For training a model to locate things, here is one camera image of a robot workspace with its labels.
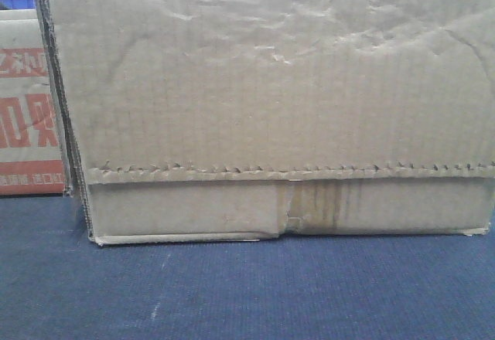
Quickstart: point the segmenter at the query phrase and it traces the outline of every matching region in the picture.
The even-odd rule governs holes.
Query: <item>perforated tear line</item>
[[[311,180],[311,179],[379,179],[379,178],[495,178],[495,164],[491,165],[434,165],[396,166],[379,168],[371,165],[366,168],[318,168],[313,170],[273,171],[256,167],[254,170],[239,168],[219,168],[216,171],[201,171],[184,167],[150,168],[128,167],[126,170],[89,168],[87,170],[88,184],[108,184],[124,182],[179,182],[203,180]]]

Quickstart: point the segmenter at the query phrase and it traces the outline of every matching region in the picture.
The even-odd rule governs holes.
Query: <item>torn cardboard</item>
[[[37,2],[97,242],[486,231],[495,0]]]

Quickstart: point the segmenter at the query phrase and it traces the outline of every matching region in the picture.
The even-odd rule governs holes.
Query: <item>cardboard box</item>
[[[487,231],[495,0],[37,2],[97,243]]]
[[[61,193],[63,184],[36,12],[0,12],[0,195]]]

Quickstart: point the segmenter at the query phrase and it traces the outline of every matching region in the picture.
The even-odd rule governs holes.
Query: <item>table surface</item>
[[[0,339],[495,339],[495,233],[99,247],[0,199]]]

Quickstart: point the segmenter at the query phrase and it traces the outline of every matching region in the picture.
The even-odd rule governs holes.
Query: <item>creased cardboard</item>
[[[486,230],[495,0],[37,2],[101,243]]]

